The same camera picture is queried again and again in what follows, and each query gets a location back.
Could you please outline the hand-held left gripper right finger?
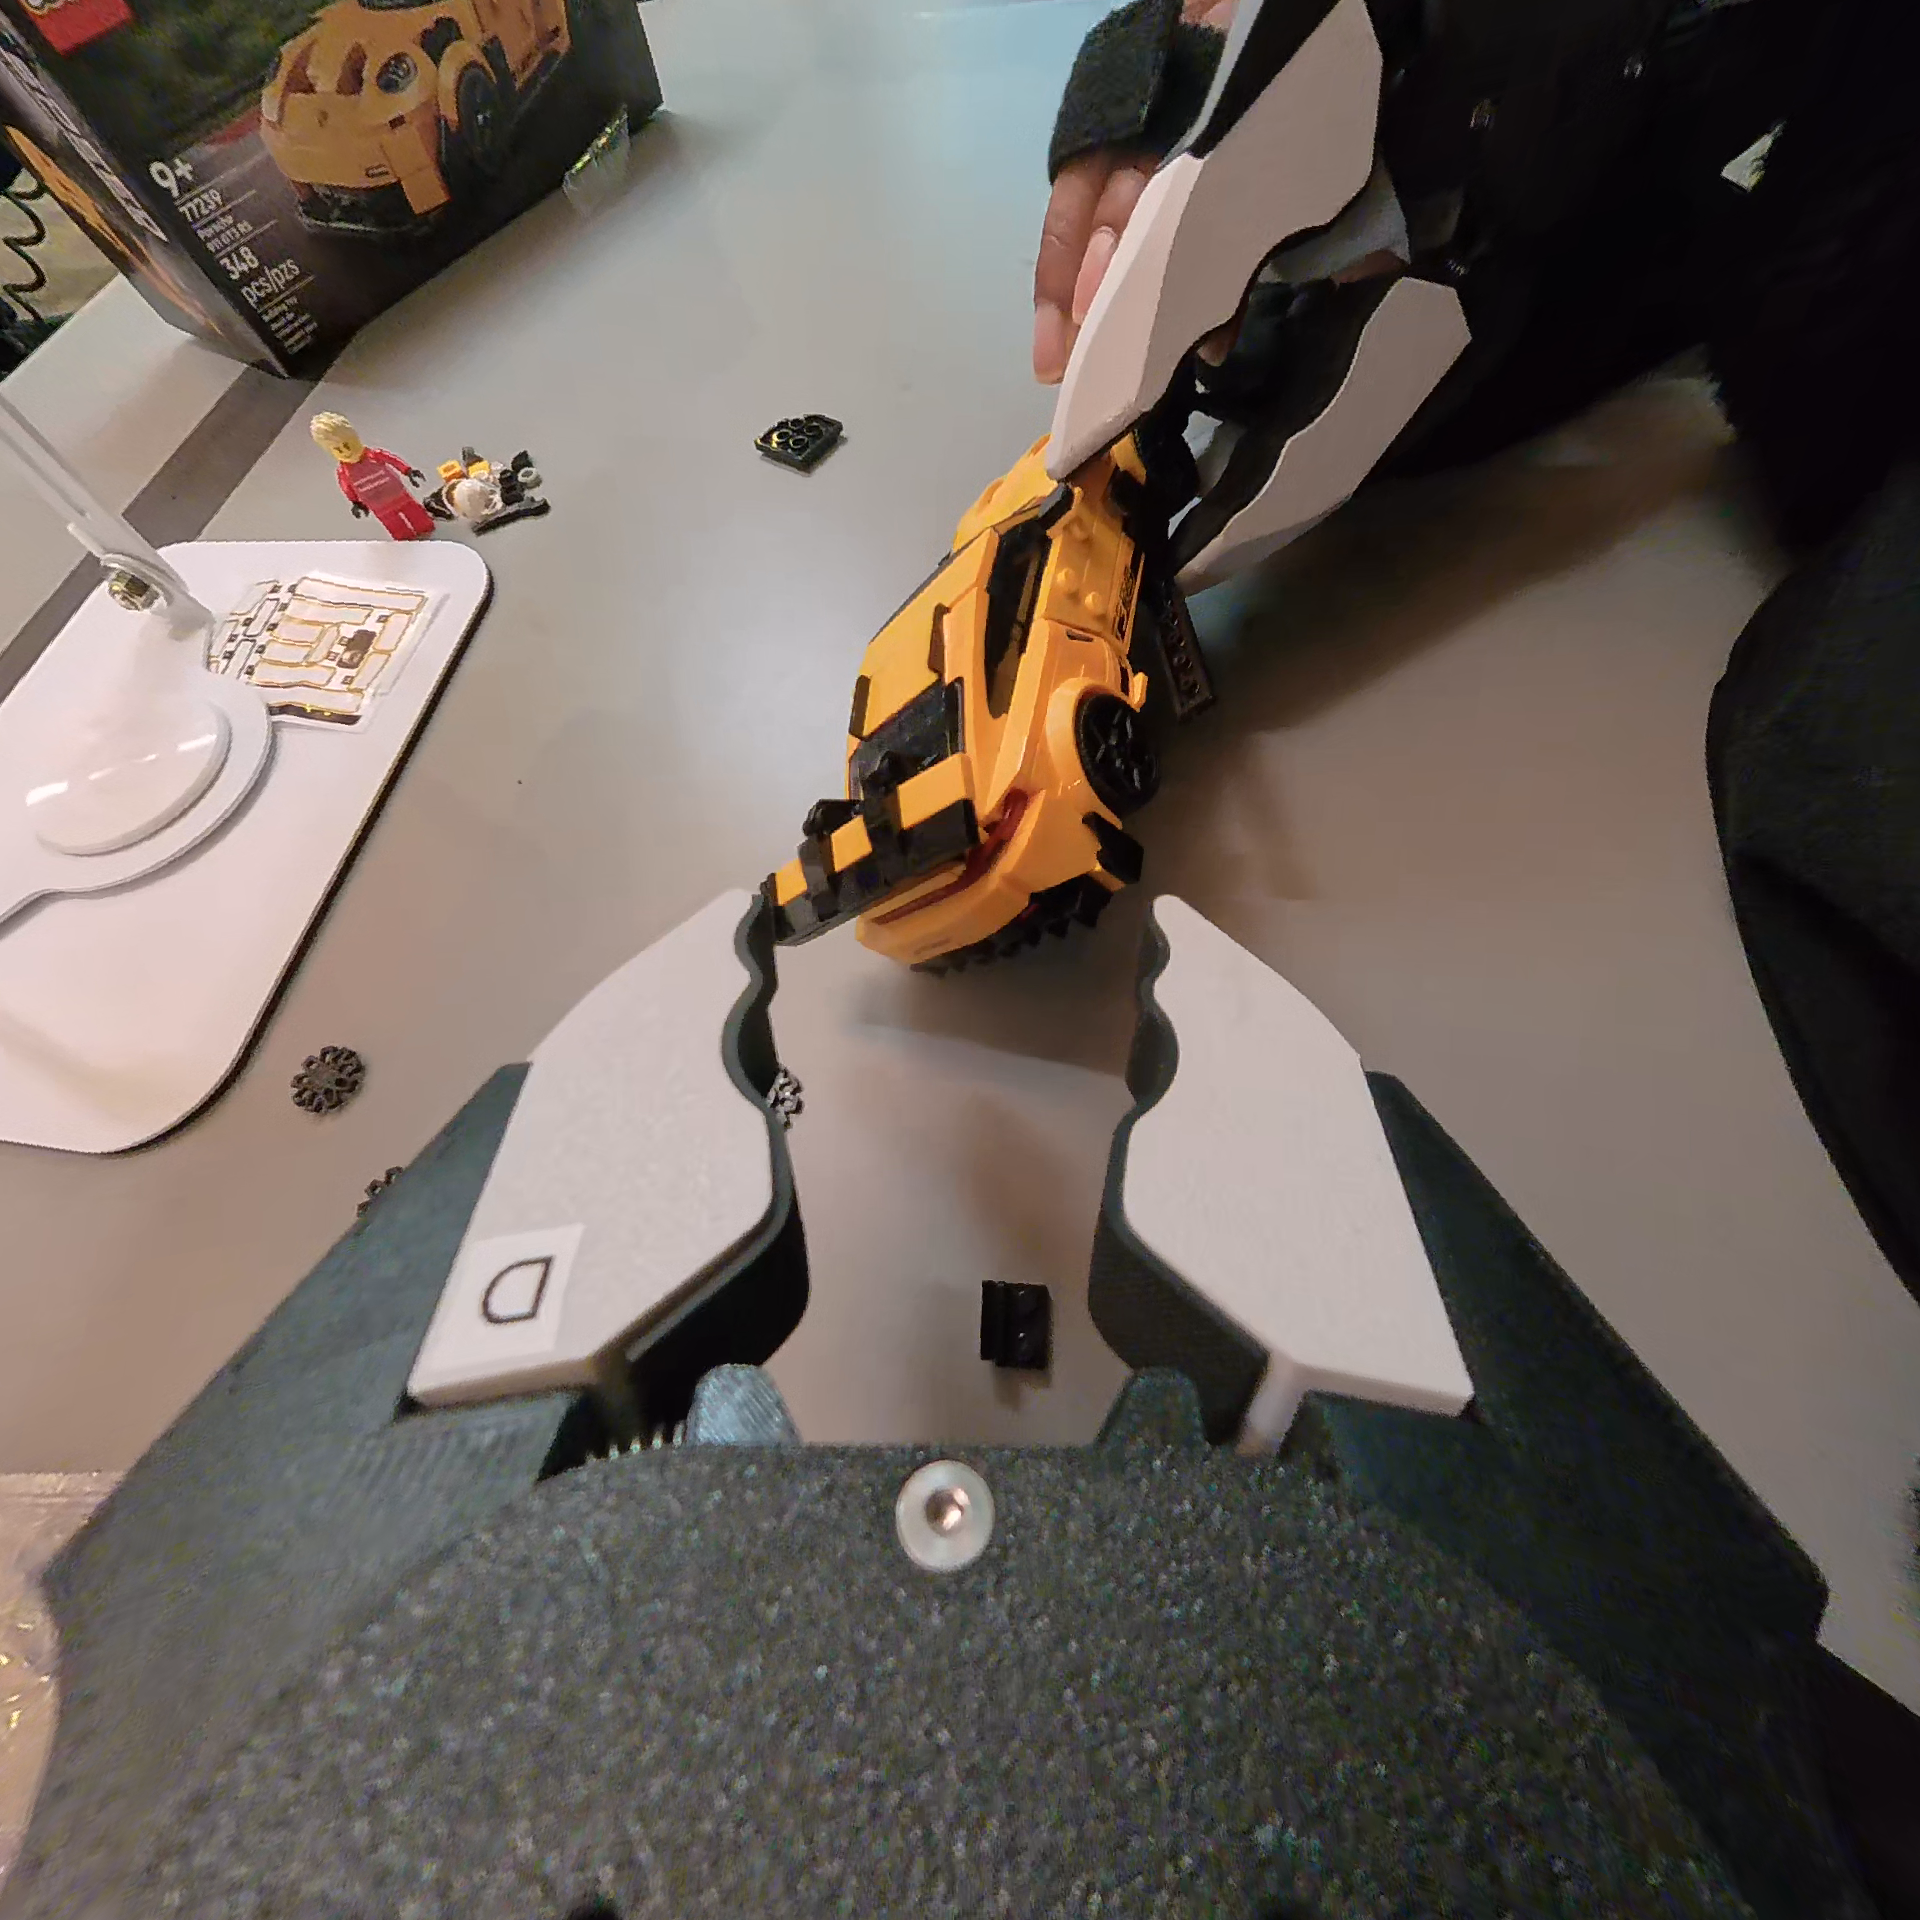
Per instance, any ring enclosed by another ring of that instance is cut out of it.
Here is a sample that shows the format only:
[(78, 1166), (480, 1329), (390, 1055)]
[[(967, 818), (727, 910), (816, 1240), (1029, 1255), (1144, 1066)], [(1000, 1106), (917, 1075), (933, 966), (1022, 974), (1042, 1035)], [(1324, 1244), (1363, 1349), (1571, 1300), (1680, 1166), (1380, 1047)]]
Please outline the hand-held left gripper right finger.
[(1475, 1407), (1356, 1047), (1178, 893), (1144, 918), (1094, 1329), (1233, 1454), (1278, 1454), (1305, 1400)]

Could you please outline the clear plastic bag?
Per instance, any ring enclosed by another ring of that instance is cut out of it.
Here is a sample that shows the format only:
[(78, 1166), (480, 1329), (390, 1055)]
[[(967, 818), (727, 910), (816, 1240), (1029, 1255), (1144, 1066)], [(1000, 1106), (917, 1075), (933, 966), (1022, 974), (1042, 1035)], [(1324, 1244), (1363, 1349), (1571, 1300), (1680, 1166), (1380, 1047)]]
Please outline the clear plastic bag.
[(60, 1630), (48, 1572), (114, 1476), (0, 1476), (0, 1871), (13, 1871), (55, 1750)]

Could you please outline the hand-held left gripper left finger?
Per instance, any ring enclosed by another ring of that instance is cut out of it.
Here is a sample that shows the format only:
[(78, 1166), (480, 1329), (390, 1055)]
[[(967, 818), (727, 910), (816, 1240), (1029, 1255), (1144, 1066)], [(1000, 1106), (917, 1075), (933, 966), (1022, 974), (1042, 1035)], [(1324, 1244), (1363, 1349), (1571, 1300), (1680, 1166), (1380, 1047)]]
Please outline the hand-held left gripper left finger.
[(772, 903), (716, 893), (532, 1055), (414, 1353), (414, 1407), (583, 1391), (609, 1439), (689, 1426), (805, 1317), (774, 1115)]

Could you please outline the pile of small lego parts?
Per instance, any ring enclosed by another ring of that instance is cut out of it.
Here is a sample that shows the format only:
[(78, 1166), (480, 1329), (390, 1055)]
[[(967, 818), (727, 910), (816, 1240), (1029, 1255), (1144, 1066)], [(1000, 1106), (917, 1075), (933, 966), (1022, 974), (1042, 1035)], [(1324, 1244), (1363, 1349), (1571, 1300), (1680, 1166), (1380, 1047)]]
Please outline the pile of small lego parts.
[(532, 463), (532, 449), (506, 463), (480, 463), (475, 449), (458, 449), (454, 463), (443, 463), (443, 483), (416, 501), (426, 516), (466, 526), (475, 536), (524, 516), (551, 516), (546, 470)]

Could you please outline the black lego box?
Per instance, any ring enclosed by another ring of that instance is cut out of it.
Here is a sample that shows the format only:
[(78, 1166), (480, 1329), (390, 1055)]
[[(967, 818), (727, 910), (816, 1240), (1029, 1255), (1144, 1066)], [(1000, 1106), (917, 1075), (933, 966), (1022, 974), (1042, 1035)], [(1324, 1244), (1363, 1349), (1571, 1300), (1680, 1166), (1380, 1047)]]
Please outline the black lego box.
[(0, 91), (150, 311), (287, 381), (657, 112), (634, 0), (9, 0)]

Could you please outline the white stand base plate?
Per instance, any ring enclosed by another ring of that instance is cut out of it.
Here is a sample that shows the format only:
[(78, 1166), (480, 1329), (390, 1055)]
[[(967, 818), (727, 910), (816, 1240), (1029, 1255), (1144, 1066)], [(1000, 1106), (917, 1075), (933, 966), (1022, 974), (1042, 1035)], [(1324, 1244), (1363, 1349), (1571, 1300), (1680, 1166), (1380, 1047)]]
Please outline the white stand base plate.
[[(146, 543), (9, 408), (9, 449), (106, 587), (0, 709), (0, 1092), (9, 1145), (114, 1156), (205, 1106), (374, 836), (490, 565), (466, 543)], [(278, 723), (205, 674), (257, 579), (443, 592), (361, 731)]]

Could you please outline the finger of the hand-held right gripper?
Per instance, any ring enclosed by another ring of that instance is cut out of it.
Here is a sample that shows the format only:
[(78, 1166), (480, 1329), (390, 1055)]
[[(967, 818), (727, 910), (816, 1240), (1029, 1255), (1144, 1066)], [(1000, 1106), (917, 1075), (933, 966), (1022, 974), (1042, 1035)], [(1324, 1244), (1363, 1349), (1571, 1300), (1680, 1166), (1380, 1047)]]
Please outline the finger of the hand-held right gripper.
[(1178, 526), (1178, 587), (1222, 587), (1336, 516), (1468, 345), (1449, 280), (1336, 280), (1324, 311), (1278, 331), (1278, 388), (1211, 443), (1203, 494)]
[(1258, 261), (1343, 221), (1373, 170), (1380, 48), (1363, 0), (1237, 10), (1180, 146), (1148, 170), (1071, 338), (1043, 475), (1114, 449)]

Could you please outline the lego sticker sheet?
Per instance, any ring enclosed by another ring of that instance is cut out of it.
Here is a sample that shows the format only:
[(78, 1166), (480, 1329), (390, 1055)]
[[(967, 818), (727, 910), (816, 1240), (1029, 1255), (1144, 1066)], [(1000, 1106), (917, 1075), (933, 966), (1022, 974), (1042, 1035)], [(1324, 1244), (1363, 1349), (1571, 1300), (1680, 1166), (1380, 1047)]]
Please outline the lego sticker sheet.
[(205, 635), (205, 674), (248, 681), (278, 723), (361, 731), (433, 613), (416, 587), (257, 579)]

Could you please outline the red lego piece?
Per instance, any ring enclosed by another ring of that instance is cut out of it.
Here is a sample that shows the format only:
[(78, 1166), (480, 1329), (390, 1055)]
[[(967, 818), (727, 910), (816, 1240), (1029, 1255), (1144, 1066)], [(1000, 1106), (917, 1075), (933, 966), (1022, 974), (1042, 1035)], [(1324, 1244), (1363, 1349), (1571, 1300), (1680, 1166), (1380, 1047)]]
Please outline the red lego piece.
[(416, 470), (374, 449), (345, 412), (317, 412), (306, 443), (340, 463), (340, 486), (350, 516), (374, 516), (390, 543), (433, 536), (433, 506), (416, 501)]

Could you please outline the orange lego car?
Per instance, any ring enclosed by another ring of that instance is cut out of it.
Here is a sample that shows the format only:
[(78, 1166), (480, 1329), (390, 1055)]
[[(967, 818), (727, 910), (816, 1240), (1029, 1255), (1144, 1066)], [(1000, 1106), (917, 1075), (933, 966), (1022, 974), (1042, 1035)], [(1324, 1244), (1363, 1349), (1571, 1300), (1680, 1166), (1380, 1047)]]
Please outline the orange lego car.
[(849, 784), (763, 884), (782, 948), (849, 931), (902, 969), (977, 969), (1094, 931), (1144, 884), (1156, 799), (1148, 579), (1198, 463), (1167, 422), (1068, 483), (1043, 443), (1006, 470), (950, 557), (865, 641)]

